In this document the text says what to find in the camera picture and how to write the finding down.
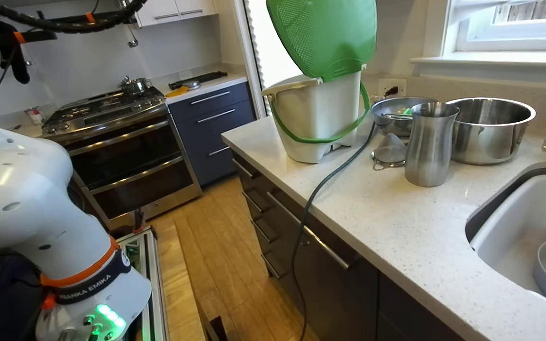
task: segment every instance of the stovetop burner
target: stovetop burner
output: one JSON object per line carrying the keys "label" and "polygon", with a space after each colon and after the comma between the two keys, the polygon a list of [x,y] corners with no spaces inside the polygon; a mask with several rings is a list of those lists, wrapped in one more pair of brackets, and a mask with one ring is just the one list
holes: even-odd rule
{"label": "stovetop burner", "polygon": [[156,88],[128,95],[121,90],[102,93],[66,104],[54,112],[43,125],[46,138],[56,140],[54,136],[68,134],[91,126],[101,126],[108,121],[118,121],[125,116],[164,103],[165,97]]}

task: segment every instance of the white sink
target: white sink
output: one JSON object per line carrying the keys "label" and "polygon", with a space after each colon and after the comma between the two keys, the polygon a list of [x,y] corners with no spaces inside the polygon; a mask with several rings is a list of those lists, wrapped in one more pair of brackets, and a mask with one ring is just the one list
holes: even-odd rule
{"label": "white sink", "polygon": [[542,294],[533,276],[546,242],[546,175],[517,188],[483,223],[471,241],[477,255],[524,289]]}

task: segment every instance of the green handle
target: green handle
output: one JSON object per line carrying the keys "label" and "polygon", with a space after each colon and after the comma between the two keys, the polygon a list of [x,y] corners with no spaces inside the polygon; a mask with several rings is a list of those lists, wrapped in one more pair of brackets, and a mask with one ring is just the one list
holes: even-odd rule
{"label": "green handle", "polygon": [[323,143],[331,143],[335,142],[336,140],[340,140],[341,138],[345,137],[346,134],[352,132],[357,126],[360,125],[360,123],[366,118],[366,115],[370,111],[370,100],[368,99],[368,91],[366,90],[366,87],[362,82],[360,82],[360,91],[362,94],[362,99],[364,100],[364,114],[357,119],[357,121],[353,122],[350,126],[347,128],[344,128],[341,132],[336,134],[335,136],[332,136],[330,138],[304,138],[299,137],[296,134],[292,133],[286,125],[282,122],[279,115],[277,115],[277,110],[275,110],[275,105],[273,104],[274,101],[270,101],[269,104],[271,104],[271,113],[273,114],[273,118],[275,119],[275,122],[277,122],[277,125],[279,125],[280,128],[282,128],[283,132],[286,133],[287,136],[290,136],[292,140],[300,143],[310,143],[310,144],[323,144]]}

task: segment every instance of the stainless steel pitcher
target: stainless steel pitcher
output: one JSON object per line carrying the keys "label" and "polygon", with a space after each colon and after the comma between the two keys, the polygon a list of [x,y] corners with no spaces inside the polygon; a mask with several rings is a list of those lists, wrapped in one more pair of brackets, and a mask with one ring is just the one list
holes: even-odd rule
{"label": "stainless steel pitcher", "polygon": [[412,107],[412,134],[406,155],[406,179],[423,187],[443,184],[452,156],[452,129],[459,114],[453,104]]}

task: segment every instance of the white upper cabinet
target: white upper cabinet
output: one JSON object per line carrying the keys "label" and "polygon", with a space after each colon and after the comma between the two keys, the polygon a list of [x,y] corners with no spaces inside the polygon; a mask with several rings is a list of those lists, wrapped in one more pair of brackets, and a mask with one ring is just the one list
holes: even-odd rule
{"label": "white upper cabinet", "polygon": [[216,13],[212,0],[148,0],[136,13],[139,26],[162,24]]}
{"label": "white upper cabinet", "polygon": [[180,12],[174,0],[148,0],[136,13],[139,26],[162,24],[180,20]]}
{"label": "white upper cabinet", "polygon": [[183,19],[202,17],[216,13],[212,0],[176,0]]}

